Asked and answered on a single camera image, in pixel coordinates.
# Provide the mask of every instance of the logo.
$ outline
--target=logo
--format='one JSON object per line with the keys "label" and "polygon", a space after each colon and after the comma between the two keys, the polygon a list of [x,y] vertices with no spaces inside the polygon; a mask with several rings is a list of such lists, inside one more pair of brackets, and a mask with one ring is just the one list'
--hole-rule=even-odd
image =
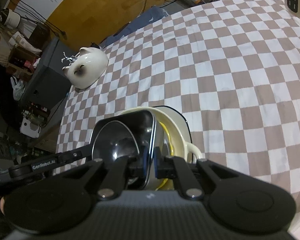
{"label": "logo", "polygon": [[55,163],[56,163],[55,159],[51,159],[50,161],[46,161],[43,163],[36,163],[32,166],[32,170],[37,170],[37,169],[40,169],[40,168],[43,168],[45,166],[49,166],[49,165],[55,164]]}

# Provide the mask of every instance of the silver bolt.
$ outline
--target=silver bolt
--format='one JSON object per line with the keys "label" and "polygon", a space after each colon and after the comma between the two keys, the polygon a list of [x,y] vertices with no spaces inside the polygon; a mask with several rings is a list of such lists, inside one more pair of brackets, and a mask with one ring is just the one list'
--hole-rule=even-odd
{"label": "silver bolt", "polygon": [[103,188],[103,189],[98,190],[98,195],[103,198],[111,197],[114,195],[114,191],[110,188]]}
{"label": "silver bolt", "polygon": [[189,197],[199,197],[202,195],[202,191],[199,190],[198,188],[190,188],[186,191],[186,194]]}

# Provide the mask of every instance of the pink and white checkered cloth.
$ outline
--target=pink and white checkered cloth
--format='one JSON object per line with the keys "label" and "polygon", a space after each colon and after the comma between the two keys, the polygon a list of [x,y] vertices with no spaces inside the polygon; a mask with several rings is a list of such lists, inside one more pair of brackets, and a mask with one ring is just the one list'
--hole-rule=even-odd
{"label": "pink and white checkered cloth", "polygon": [[293,195],[290,232],[300,239],[300,19],[284,0],[186,9],[122,38],[106,54],[109,66],[95,84],[71,88],[58,152],[87,144],[98,120],[124,109],[171,106],[206,158]]}

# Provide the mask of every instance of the yellow wall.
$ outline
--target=yellow wall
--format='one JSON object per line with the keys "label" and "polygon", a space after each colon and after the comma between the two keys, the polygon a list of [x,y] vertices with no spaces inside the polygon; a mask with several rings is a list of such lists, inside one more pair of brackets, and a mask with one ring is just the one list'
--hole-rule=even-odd
{"label": "yellow wall", "polygon": [[[78,50],[114,34],[141,11],[144,0],[63,0],[49,21],[67,34],[64,43]],[[147,0],[146,9],[164,0]]]}

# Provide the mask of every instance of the cream mug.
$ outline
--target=cream mug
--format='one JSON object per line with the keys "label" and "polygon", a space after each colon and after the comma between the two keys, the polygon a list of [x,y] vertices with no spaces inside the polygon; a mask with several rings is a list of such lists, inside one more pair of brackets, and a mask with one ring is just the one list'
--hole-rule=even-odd
{"label": "cream mug", "polygon": [[192,156],[189,155],[189,153],[193,154],[196,159],[203,158],[202,153],[198,149],[198,147],[184,140],[175,122],[163,111],[154,107],[139,106],[128,110],[124,110],[121,114],[127,114],[140,110],[150,111],[152,114],[155,115],[158,122],[162,122],[166,126],[171,137],[174,156],[182,157],[186,160],[186,162],[188,162],[188,160],[189,162],[192,160]]}

